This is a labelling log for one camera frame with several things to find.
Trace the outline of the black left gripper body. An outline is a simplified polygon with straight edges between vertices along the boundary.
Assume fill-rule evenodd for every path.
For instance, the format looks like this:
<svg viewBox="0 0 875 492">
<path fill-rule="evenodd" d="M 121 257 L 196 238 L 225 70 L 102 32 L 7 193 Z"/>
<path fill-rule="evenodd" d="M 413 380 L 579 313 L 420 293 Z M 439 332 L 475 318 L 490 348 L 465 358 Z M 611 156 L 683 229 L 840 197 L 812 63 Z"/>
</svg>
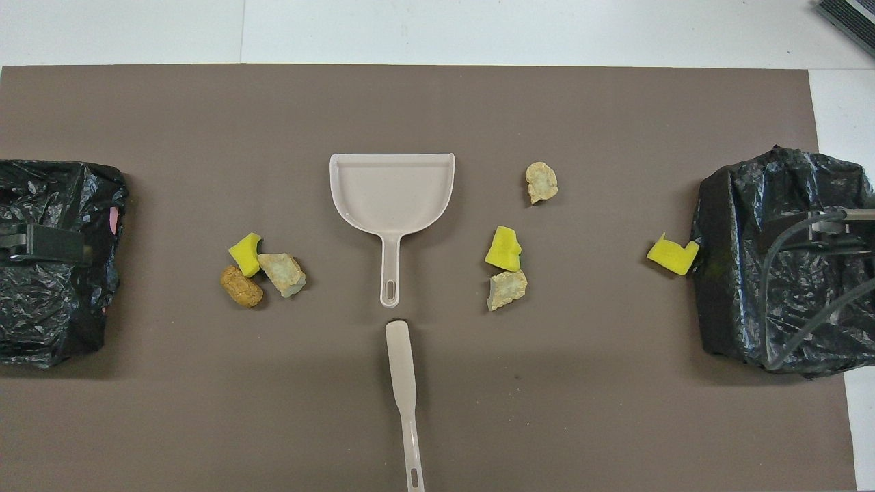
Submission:
<svg viewBox="0 0 875 492">
<path fill-rule="evenodd" d="M 1 259 L 2 262 L 21 262 L 29 259 L 28 244 L 31 224 L 2 225 L 1 227 Z"/>
</svg>

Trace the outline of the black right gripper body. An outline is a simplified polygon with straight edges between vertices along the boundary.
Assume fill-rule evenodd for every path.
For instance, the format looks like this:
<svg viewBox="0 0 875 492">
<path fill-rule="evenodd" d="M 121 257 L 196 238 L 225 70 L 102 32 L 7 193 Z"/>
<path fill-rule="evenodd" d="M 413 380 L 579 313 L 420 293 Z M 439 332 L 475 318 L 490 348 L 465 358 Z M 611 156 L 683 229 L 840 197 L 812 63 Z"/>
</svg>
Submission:
<svg viewBox="0 0 875 492">
<path fill-rule="evenodd" d="M 819 221 L 810 226 L 813 251 L 826 256 L 873 256 L 874 221 Z"/>
</svg>

